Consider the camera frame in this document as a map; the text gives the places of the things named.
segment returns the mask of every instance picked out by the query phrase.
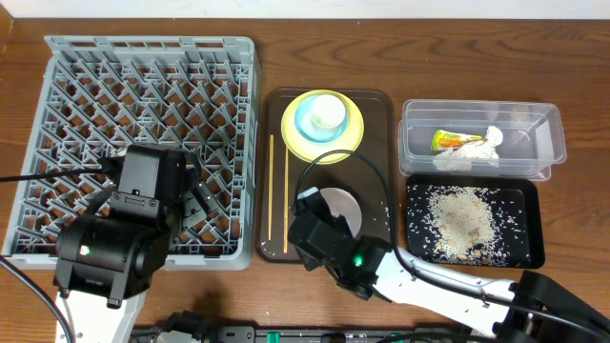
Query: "orange and green wrapper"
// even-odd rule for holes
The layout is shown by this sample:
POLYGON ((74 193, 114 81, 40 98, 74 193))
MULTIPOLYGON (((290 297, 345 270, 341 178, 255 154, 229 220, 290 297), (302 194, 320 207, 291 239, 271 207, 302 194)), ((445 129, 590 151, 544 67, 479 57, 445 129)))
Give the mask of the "orange and green wrapper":
POLYGON ((475 134, 453 133, 438 130, 432 138, 432 151, 443 151, 447 149, 460 148, 466 143, 484 140, 482 136, 475 134))

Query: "wooden surface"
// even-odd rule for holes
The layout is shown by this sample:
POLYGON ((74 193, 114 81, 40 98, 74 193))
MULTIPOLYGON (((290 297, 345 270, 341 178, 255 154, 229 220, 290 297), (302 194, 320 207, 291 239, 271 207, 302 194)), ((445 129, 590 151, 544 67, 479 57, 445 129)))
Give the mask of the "wooden surface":
MULTIPOLYGON (((263 96, 279 87, 386 92, 396 121, 414 98, 550 102, 561 110, 568 159, 537 183, 551 276, 610 316, 610 22, 15 20, 0 64, 0 174, 21 171, 51 53, 45 34, 245 35, 256 43, 263 96)), ((404 197, 400 182, 399 196, 404 197)), ((0 234, 16 185, 0 185, 0 234)), ((519 279, 519 270, 459 268, 519 279)), ((52 272, 28 272, 54 293, 52 272)), ((0 271, 0 342, 49 342, 54 322, 0 271)), ((340 290, 324 271, 262 263, 243 272, 158 272, 137 323, 190 310, 260 326, 410 327, 447 322, 428 311, 340 290)))

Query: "plastic crate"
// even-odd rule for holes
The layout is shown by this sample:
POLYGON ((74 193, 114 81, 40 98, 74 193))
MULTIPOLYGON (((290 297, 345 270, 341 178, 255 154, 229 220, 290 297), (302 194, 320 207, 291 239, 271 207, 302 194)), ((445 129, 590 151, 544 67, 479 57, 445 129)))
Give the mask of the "plastic crate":
MULTIPOLYGON (((45 74, 22 174, 98 168, 134 142, 195 151, 220 210, 185 203, 167 270, 240 270, 252 261, 260 65, 245 37, 48 36, 45 74)), ((22 182, 2 254, 53 269, 57 235, 110 180, 22 182)), ((108 211, 108 204, 102 212, 108 211)))

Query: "transparent bin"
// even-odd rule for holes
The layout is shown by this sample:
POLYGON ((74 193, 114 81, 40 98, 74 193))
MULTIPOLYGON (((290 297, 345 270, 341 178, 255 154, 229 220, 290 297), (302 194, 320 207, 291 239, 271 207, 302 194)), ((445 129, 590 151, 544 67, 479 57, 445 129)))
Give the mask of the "transparent bin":
POLYGON ((470 176, 521 177, 544 181, 551 166, 567 156, 563 126, 553 104, 467 101, 409 100, 404 104, 398 129, 400 171, 470 176), (485 136, 489 126, 504 137, 496 147, 496 166, 489 159, 463 158, 472 163, 469 171, 438 171, 433 158, 432 138, 437 130, 485 136))

